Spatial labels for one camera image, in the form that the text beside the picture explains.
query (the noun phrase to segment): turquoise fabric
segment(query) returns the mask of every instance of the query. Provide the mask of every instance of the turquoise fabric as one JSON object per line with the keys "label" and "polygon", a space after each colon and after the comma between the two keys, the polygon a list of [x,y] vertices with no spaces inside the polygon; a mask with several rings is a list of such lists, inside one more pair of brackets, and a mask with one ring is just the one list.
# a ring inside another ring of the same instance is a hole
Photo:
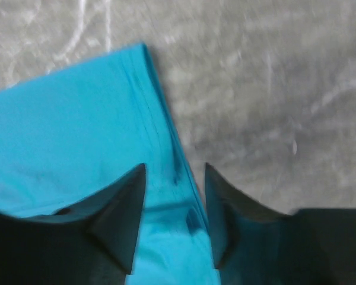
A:
{"label": "turquoise fabric", "polygon": [[0,92],[0,211],[50,214],[147,164],[127,284],[219,284],[207,220],[143,44]]}

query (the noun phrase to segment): concrete surface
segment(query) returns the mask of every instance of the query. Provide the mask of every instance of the concrete surface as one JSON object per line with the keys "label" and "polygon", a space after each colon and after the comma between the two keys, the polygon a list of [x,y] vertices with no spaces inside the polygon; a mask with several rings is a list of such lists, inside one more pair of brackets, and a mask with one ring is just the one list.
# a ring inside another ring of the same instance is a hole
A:
{"label": "concrete surface", "polygon": [[0,0],[0,89],[139,40],[200,187],[356,207],[356,0]]}

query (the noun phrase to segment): scratched surface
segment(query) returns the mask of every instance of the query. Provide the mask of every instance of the scratched surface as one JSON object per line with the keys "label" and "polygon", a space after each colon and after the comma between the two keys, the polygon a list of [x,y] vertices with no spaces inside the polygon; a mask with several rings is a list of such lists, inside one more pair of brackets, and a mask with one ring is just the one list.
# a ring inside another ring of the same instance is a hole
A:
{"label": "scratched surface", "polygon": [[139,40],[201,188],[356,207],[356,0],[0,0],[0,89]]}

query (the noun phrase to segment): blue cloth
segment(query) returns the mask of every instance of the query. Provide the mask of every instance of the blue cloth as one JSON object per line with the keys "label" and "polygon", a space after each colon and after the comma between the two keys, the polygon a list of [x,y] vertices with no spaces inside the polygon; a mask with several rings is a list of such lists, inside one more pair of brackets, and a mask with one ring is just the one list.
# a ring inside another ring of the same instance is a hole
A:
{"label": "blue cloth", "polygon": [[207,220],[147,47],[0,92],[0,211],[50,214],[147,164],[127,284],[219,284]]}

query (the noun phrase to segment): stained surface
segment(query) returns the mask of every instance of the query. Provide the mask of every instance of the stained surface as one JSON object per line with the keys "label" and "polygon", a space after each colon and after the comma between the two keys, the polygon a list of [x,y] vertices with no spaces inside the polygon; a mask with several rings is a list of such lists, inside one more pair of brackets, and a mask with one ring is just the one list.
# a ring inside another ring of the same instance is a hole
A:
{"label": "stained surface", "polygon": [[0,0],[0,89],[140,40],[200,188],[356,207],[356,0]]}

